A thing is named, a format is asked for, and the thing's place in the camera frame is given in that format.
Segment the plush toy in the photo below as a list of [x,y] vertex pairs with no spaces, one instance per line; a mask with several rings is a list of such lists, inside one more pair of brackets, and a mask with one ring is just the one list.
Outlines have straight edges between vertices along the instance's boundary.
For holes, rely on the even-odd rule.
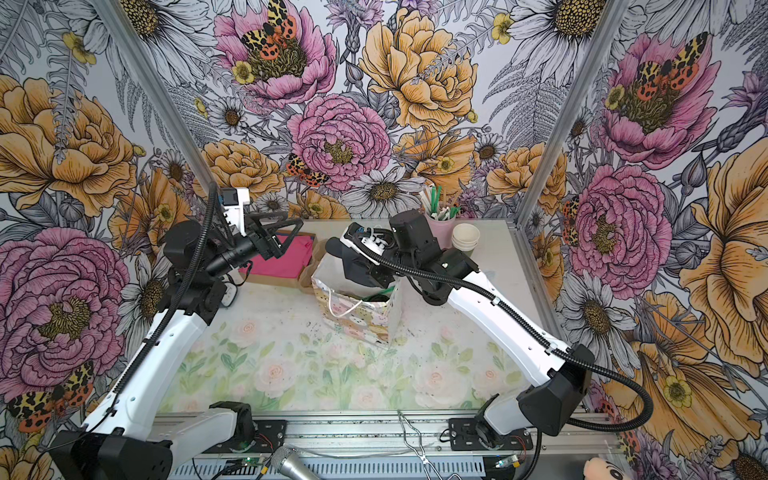
[[602,458],[591,458],[584,464],[585,480],[631,480],[616,465]]

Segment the microphone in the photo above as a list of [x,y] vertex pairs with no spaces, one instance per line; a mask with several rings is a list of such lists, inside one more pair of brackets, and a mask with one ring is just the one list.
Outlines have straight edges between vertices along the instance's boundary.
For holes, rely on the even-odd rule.
[[312,470],[309,470],[301,461],[296,449],[283,445],[272,454],[272,466],[281,475],[291,480],[320,480]]

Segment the floral gift bag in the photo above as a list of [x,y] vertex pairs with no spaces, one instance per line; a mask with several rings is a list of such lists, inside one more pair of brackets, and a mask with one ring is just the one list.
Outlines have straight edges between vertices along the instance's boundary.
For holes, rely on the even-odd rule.
[[347,280],[341,259],[333,255],[325,255],[312,275],[312,288],[326,323],[337,332],[383,347],[395,338],[402,313],[399,281],[392,285],[388,301],[363,302],[360,299],[383,289]]

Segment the pink towel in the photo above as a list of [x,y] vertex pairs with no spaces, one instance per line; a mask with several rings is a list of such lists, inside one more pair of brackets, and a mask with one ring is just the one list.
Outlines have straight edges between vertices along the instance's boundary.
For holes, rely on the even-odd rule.
[[[288,236],[278,233],[280,242],[283,242]],[[252,275],[276,276],[278,278],[298,278],[301,270],[310,264],[312,259],[312,245],[315,237],[310,235],[299,235],[293,239],[288,251],[280,258],[263,259],[261,256],[252,258]],[[245,277],[246,268],[241,268],[240,274]]]

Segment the table surface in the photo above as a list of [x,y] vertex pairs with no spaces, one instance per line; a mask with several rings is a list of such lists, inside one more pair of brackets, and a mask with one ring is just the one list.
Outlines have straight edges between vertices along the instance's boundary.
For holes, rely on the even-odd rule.
[[[386,221],[360,221],[366,227]],[[538,323],[535,303],[503,220],[472,221],[481,232],[472,259]],[[318,238],[348,221],[305,222]],[[430,306],[403,285],[399,328],[388,349],[337,333],[314,296],[246,283],[195,343],[162,412],[199,412],[213,402],[259,410],[477,409],[495,393],[523,389],[515,363],[468,317]]]

